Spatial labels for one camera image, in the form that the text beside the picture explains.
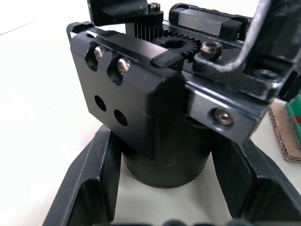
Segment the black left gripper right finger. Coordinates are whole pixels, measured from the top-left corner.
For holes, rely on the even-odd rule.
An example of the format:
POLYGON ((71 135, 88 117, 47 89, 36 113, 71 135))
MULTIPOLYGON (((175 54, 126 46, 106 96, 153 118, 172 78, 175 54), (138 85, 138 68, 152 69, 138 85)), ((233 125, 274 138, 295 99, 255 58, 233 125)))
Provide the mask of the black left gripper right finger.
POLYGON ((214 168, 233 219, 250 226, 299 226, 301 195, 276 163, 251 140, 214 144, 214 168))

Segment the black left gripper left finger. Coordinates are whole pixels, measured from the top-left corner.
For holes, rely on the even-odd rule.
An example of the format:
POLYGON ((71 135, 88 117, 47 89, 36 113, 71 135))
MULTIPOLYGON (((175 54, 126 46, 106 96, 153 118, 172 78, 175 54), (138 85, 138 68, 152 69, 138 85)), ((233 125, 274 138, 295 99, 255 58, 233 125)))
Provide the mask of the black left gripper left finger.
POLYGON ((108 226, 114 220, 122 140, 98 130, 68 168, 45 226, 108 226))

